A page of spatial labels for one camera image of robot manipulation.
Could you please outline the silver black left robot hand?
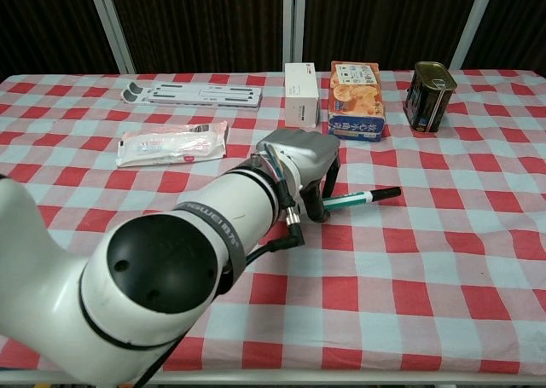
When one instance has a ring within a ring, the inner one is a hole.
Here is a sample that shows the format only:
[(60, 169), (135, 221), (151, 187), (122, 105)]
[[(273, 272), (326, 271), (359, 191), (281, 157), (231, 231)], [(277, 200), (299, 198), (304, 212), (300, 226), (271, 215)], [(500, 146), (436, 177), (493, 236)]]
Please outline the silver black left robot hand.
[(260, 154), (279, 166), (297, 206), (315, 223), (329, 219), (324, 200), (330, 197), (340, 169), (340, 140), (301, 129), (278, 129), (258, 142)]

